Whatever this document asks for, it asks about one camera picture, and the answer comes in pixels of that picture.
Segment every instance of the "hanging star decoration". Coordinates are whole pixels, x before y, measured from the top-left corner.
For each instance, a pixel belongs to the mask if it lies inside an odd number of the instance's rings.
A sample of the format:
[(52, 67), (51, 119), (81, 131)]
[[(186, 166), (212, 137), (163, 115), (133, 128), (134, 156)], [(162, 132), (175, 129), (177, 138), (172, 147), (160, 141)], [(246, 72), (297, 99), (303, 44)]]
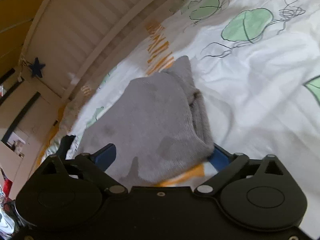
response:
[(31, 65), (29, 65), (29, 68), (32, 71), (31, 77), (38, 76), (39, 78), (42, 78), (41, 69), (45, 67), (45, 64), (40, 64), (38, 57), (36, 57), (35, 62)]

